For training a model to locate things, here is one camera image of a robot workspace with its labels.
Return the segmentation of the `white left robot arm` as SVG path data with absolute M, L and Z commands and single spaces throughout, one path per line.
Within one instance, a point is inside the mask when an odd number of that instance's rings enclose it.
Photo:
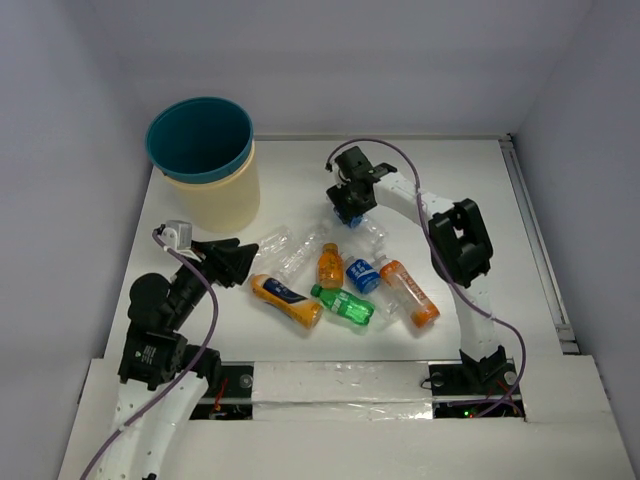
M 172 278 L 144 274 L 129 290 L 113 431 L 86 479 L 162 478 L 197 403 L 222 386 L 220 354 L 208 346 L 213 334 L 193 345 L 179 330 L 215 285 L 246 280 L 258 246 L 231 238 L 164 249 L 181 266 Z

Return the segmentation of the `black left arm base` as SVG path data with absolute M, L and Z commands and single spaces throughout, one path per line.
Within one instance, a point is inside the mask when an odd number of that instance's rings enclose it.
M 219 388 L 205 394 L 190 419 L 251 420 L 253 384 L 253 363 L 223 363 Z

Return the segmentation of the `large blue label water bottle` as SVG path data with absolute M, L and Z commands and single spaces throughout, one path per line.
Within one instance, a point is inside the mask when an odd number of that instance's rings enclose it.
M 328 230 L 328 239 L 342 250 L 358 250 L 367 255 L 381 252 L 388 237 L 385 228 L 368 215 L 343 224 L 334 212 L 329 212 L 320 220 L 320 225 Z

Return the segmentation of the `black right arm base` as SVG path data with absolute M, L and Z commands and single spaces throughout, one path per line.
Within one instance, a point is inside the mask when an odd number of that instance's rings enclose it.
M 432 395 L 435 419 L 473 419 L 478 413 L 495 406 L 484 418 L 524 418 L 525 408 L 520 389 L 516 387 L 502 403 L 499 400 L 512 388 L 517 378 L 512 360 L 488 380 L 473 380 L 461 362 L 430 362 L 420 386 Z

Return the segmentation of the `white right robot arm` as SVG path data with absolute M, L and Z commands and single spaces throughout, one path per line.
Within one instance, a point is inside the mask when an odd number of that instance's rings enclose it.
M 413 178 L 388 163 L 372 164 L 350 140 L 336 147 L 325 163 L 336 179 L 327 197 L 346 225 L 384 206 L 422 228 L 434 270 L 448 284 L 454 300 L 460 329 L 460 379 L 468 390 L 480 394 L 507 366 L 487 291 L 494 249 L 480 209 L 471 199 L 454 202 L 427 192 L 408 155 L 389 142 L 378 143 L 398 153 Z

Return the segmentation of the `yellow bottle dark blue label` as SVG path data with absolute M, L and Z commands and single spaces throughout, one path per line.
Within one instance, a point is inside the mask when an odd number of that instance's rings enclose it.
M 252 293 L 263 302 L 275 307 L 305 329 L 313 329 L 324 308 L 315 300 L 300 295 L 268 274 L 250 276 Z

